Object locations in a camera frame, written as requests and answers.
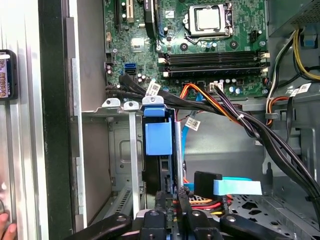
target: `blue sata port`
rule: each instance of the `blue sata port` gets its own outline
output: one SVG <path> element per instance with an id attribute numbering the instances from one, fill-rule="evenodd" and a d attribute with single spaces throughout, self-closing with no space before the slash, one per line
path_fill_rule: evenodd
<path id="1" fill-rule="evenodd" d="M 125 63 L 124 64 L 124 69 L 136 69 L 137 64 L 136 63 Z"/>

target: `black connector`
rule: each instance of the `black connector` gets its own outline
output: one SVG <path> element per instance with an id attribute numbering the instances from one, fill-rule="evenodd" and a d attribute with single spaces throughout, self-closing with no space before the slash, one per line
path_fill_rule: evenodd
<path id="1" fill-rule="evenodd" d="M 196 171 L 194 173 L 194 194 L 214 201 L 220 196 L 214 195 L 214 180 L 222 180 L 222 174 Z"/>

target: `cable label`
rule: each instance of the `cable label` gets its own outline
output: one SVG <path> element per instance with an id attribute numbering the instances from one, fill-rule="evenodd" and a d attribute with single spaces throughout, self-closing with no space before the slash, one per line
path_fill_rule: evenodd
<path id="1" fill-rule="evenodd" d="M 302 94 L 302 93 L 308 92 L 310 86 L 311 86 L 311 82 L 310 82 L 310 83 L 303 84 L 303 85 L 299 88 L 299 91 L 297 92 L 297 94 Z"/>
<path id="2" fill-rule="evenodd" d="M 151 81 L 148 86 L 148 89 L 145 92 L 145 96 L 146 97 L 147 96 L 157 96 L 160 88 L 161 88 L 161 85 L 155 83 L 154 81 Z"/>
<path id="3" fill-rule="evenodd" d="M 295 95 L 297 95 L 298 92 L 299 92 L 299 88 L 295 89 L 295 90 L 291 93 L 290 98 L 291 98 L 291 97 L 294 97 Z"/>
<path id="4" fill-rule="evenodd" d="M 200 121 L 195 120 L 192 117 L 188 117 L 188 119 L 186 120 L 185 126 L 194 131 L 198 131 L 200 123 L 201 123 Z"/>

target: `metal panel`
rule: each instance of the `metal panel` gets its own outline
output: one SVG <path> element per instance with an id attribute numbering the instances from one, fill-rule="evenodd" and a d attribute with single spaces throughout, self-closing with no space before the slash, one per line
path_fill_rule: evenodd
<path id="1" fill-rule="evenodd" d="M 108 123 L 83 123 L 83 151 L 87 220 L 90 222 L 111 195 Z"/>
<path id="2" fill-rule="evenodd" d="M 269 35 L 286 36 L 296 26 L 319 31 L 319 0 L 269 0 Z"/>
<path id="3" fill-rule="evenodd" d="M 0 6 L 0 48 L 17 55 L 20 89 L 17 100 L 0 103 L 0 198 L 20 240 L 48 239 L 38 1 Z"/>

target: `cable tie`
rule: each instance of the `cable tie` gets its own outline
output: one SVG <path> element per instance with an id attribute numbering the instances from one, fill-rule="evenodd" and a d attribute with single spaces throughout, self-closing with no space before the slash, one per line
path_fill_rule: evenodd
<path id="1" fill-rule="evenodd" d="M 236 119 L 239 121 L 240 119 L 243 119 L 245 116 L 243 114 L 240 114 Z"/>

